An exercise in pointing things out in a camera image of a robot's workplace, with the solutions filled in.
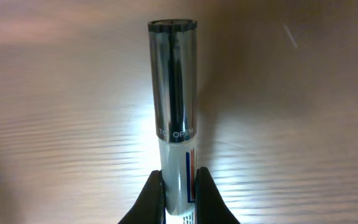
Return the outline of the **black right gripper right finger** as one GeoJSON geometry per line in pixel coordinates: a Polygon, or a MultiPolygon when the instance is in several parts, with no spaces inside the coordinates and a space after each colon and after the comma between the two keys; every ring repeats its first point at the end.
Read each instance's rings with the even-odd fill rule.
{"type": "Polygon", "coordinates": [[[240,224],[219,193],[207,167],[200,167],[196,177],[197,224],[240,224]]]}

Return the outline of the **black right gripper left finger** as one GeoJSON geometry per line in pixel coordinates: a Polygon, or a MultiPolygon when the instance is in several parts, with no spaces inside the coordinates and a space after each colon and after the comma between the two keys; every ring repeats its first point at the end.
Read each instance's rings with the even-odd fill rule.
{"type": "Polygon", "coordinates": [[[137,200],[119,224],[166,224],[165,191],[160,170],[150,173],[137,200]]]}

